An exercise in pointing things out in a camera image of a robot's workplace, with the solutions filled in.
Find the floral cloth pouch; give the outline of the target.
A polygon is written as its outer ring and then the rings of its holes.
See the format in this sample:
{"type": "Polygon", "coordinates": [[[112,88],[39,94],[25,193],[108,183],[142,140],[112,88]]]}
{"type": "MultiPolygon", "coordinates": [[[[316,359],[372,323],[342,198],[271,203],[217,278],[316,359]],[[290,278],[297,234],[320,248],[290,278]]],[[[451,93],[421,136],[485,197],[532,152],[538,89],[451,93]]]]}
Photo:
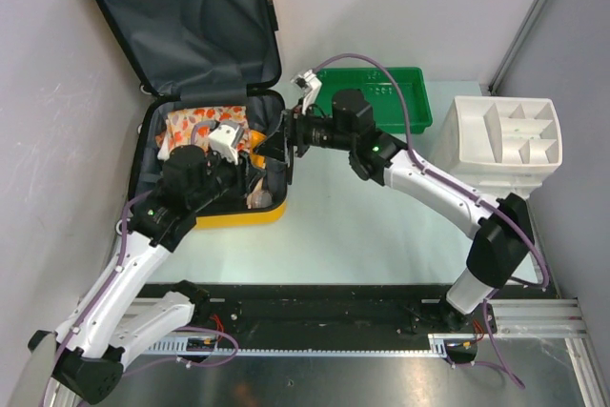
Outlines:
{"type": "Polygon", "coordinates": [[[244,106],[216,106],[206,108],[183,109],[170,112],[165,117],[165,127],[155,137],[159,151],[156,157],[165,161],[171,152],[178,148],[195,145],[209,151],[209,135],[222,122],[232,121],[244,129],[243,137],[237,144],[239,152],[251,150],[251,130],[244,106]]]}

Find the green plastic tray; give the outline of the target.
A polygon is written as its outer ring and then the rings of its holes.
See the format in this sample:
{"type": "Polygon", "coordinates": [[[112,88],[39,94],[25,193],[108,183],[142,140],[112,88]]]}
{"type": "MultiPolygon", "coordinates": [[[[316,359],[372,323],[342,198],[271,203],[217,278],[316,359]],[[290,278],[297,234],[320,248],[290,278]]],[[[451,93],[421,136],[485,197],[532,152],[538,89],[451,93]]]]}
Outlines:
{"type": "MultiPolygon", "coordinates": [[[[423,71],[416,67],[389,68],[406,102],[411,134],[421,134],[433,124],[423,71]]],[[[332,106],[332,97],[345,89],[358,89],[371,103],[376,124],[385,132],[405,133],[404,117],[397,90],[387,76],[376,68],[330,68],[317,74],[322,83],[315,100],[325,112],[332,106]]]]}

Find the yellow Pikachu hard-shell suitcase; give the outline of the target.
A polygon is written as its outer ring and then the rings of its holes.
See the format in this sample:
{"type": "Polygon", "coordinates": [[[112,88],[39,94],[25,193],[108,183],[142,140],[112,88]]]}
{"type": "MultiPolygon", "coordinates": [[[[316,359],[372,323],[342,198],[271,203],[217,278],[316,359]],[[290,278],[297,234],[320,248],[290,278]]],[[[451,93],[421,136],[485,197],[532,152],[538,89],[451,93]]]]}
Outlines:
{"type": "Polygon", "coordinates": [[[285,103],[271,0],[95,0],[114,38],[152,96],[141,124],[128,194],[162,174],[159,140],[172,112],[216,118],[242,109],[256,140],[276,129],[285,103]]]}

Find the white plastic drawer organizer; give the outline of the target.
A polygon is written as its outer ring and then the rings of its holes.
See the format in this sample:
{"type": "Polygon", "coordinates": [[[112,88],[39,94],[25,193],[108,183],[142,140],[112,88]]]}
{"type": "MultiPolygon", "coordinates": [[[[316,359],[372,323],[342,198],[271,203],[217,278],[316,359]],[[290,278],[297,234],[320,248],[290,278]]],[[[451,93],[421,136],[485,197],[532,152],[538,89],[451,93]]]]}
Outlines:
{"type": "Polygon", "coordinates": [[[549,98],[457,96],[429,160],[497,197],[527,199],[562,164],[562,137],[549,98]]]}

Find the pink round cosmetic jar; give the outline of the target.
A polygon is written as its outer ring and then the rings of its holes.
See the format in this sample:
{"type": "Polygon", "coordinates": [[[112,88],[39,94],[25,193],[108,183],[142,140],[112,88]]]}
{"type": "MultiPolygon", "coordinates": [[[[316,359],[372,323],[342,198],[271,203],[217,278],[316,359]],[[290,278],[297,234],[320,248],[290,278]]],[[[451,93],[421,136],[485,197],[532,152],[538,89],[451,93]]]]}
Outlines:
{"type": "Polygon", "coordinates": [[[252,192],[247,198],[248,208],[251,210],[266,209],[273,204],[273,195],[267,190],[252,192]]]}

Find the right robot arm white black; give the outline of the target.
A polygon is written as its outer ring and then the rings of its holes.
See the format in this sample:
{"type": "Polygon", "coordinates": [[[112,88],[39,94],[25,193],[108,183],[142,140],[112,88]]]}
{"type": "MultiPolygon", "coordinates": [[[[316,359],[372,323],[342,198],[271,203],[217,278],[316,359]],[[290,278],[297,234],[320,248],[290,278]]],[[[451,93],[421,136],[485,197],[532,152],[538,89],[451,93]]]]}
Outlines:
{"type": "Polygon", "coordinates": [[[346,152],[360,179],[410,195],[471,239],[466,266],[438,305],[440,322],[451,332],[470,325],[477,306],[512,280],[535,249],[522,197],[509,193],[490,201],[425,161],[407,142],[376,125],[373,107],[360,90],[337,92],[329,116],[316,115],[304,103],[284,111],[278,127],[254,151],[289,163],[311,147],[346,152]]]}

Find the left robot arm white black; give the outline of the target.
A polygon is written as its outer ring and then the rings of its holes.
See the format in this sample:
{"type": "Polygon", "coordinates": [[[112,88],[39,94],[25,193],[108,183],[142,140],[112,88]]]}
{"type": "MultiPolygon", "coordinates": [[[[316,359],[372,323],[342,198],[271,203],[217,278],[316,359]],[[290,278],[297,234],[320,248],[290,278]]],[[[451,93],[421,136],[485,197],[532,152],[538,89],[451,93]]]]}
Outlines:
{"type": "Polygon", "coordinates": [[[188,281],[173,286],[135,318],[125,321],[123,315],[203,209],[225,195],[246,197],[265,174],[244,152],[227,159],[193,145],[174,149],[153,190],[126,204],[118,253],[72,315],[52,332],[56,351],[51,377],[95,405],[155,342],[183,327],[204,328],[211,318],[207,294],[188,281]]]}

